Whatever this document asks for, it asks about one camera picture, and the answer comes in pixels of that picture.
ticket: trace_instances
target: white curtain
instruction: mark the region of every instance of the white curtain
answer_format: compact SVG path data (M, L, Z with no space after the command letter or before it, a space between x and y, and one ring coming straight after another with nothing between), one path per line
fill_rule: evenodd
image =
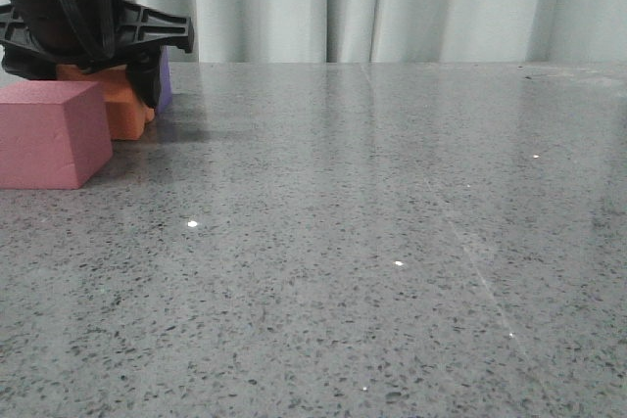
M625 61L627 0L135 0L206 62Z

